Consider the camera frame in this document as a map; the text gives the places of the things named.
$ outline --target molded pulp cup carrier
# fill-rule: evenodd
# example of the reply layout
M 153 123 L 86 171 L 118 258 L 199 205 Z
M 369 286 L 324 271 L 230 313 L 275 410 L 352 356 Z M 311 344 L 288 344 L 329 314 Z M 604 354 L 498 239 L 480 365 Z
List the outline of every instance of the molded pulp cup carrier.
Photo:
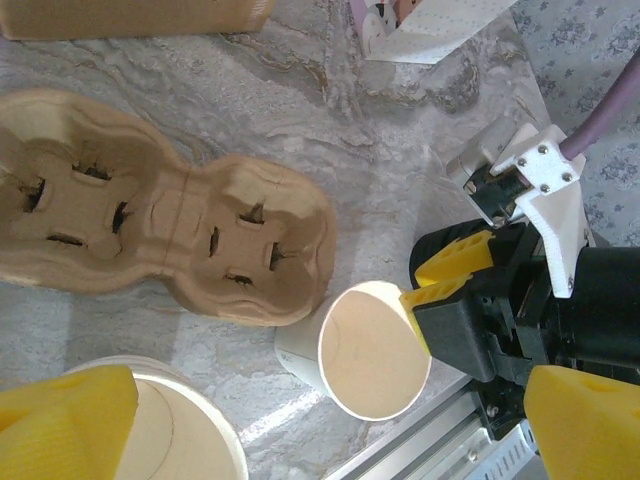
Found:
M 145 276 L 186 308 L 287 325 L 322 300 L 336 225 L 271 162 L 199 168 L 147 122 L 72 93 L 0 98 L 0 280 L 97 294 Z

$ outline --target purple cable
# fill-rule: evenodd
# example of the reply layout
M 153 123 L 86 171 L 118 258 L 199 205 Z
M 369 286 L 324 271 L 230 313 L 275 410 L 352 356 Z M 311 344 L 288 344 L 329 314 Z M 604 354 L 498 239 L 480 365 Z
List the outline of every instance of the purple cable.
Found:
M 565 158 L 573 160 L 609 129 L 636 95 L 640 94 L 640 48 L 589 118 L 560 144 Z

